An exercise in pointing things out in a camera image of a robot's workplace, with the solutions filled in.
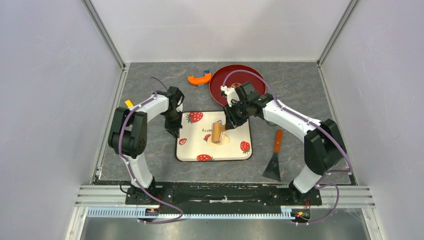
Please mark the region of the strawberry pattern tray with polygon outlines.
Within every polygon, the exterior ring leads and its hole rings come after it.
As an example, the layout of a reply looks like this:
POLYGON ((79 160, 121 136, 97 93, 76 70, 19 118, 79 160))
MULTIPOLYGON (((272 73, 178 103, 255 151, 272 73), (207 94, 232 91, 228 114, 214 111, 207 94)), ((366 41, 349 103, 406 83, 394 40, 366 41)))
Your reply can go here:
POLYGON ((182 114, 175 157, 181 162, 244 161, 253 154, 250 123, 225 129, 223 111, 191 111, 182 114))

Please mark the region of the wooden dough roller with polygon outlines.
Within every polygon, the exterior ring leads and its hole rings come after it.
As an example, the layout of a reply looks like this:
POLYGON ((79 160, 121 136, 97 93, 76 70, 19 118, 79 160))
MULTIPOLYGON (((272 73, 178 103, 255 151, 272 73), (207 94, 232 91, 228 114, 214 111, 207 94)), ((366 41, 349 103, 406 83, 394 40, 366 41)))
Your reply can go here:
POLYGON ((212 124, 212 134, 217 134, 217 136, 214 136, 212 139, 214 142, 217 142, 220 135, 225 132, 225 125, 221 120, 218 120, 212 124))

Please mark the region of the small metal cup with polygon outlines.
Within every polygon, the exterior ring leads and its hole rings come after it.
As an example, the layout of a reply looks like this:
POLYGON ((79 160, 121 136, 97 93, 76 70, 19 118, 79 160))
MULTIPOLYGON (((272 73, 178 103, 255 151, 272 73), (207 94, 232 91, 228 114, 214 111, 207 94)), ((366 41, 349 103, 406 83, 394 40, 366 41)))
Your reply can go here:
POLYGON ((267 124, 268 124, 270 127, 277 127, 277 126, 278 126, 276 123, 273 123, 273 122, 270 122, 270 121, 268 121, 268 122, 267 122, 267 124))

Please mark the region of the white dough piece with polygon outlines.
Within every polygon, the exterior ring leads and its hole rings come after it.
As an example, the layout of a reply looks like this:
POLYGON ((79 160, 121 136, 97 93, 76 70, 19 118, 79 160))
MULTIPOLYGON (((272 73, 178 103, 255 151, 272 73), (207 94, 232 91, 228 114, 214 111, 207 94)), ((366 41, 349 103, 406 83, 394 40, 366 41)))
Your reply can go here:
POLYGON ((219 139, 217 142, 213 141, 213 137, 217 137, 217 134, 211 134, 210 137, 207 139, 207 145, 210 148, 217 148, 220 146, 225 146, 230 144, 230 139, 223 133, 220 134, 219 139))

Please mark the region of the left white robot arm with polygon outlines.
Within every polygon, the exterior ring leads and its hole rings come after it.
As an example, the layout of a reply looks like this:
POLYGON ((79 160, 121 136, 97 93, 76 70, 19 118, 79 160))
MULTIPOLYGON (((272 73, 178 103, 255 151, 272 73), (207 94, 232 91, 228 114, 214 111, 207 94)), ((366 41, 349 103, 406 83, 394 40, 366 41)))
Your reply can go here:
POLYGON ((151 187, 154 177, 148 169, 144 151, 147 147, 148 123, 156 116, 164 117, 164 129, 174 138, 180 137, 184 94, 175 87, 158 91, 147 100, 131 107, 118 107, 113 114, 108 145, 124 161, 138 198, 153 203, 157 191, 151 187))

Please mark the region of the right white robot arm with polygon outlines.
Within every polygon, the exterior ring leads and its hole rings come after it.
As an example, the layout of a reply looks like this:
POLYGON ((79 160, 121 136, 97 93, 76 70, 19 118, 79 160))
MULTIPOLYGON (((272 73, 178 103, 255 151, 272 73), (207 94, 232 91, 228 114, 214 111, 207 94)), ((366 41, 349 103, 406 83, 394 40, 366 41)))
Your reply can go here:
POLYGON ((250 82, 236 88, 221 86, 226 98, 223 107, 225 129, 243 125, 249 117, 258 117, 287 130, 303 142, 305 167, 290 184, 289 199, 302 204, 309 191, 341 159, 348 159, 337 124, 327 119, 320 121, 284 105, 270 93, 259 94, 250 82))

